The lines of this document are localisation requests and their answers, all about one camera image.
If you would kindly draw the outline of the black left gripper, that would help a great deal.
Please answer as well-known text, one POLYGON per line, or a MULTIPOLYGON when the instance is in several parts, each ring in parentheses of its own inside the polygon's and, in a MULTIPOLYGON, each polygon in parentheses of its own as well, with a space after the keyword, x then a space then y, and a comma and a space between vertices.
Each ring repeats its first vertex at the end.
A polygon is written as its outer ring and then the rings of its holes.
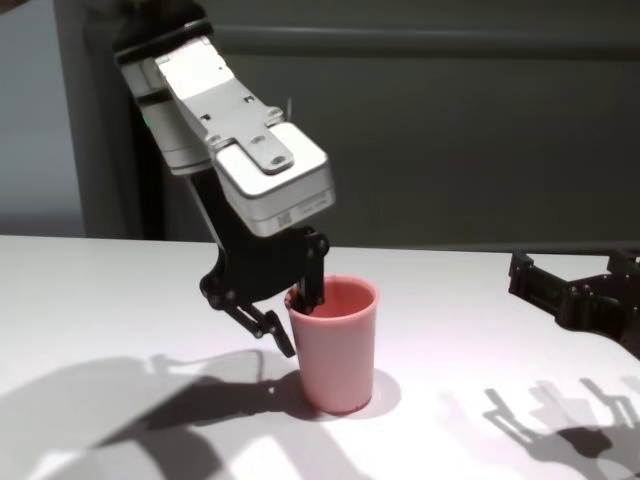
POLYGON ((298 281, 294 308, 310 315, 324 303, 329 240, 311 227, 287 228, 268 237, 254 235, 227 202, 212 169, 192 175, 189 186, 219 249, 215 265, 200 281, 204 297, 256 339, 271 335, 286 358, 294 357, 295 348, 277 314, 261 312, 252 304, 298 281))

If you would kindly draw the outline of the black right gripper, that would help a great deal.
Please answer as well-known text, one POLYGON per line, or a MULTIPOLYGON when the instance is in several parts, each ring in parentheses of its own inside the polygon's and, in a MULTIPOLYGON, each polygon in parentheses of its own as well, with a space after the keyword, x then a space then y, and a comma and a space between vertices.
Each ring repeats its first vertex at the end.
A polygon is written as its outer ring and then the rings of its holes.
POLYGON ((515 252, 508 292, 553 316, 561 328, 599 335, 639 359, 639 251, 613 251, 607 270, 567 281, 515 252))

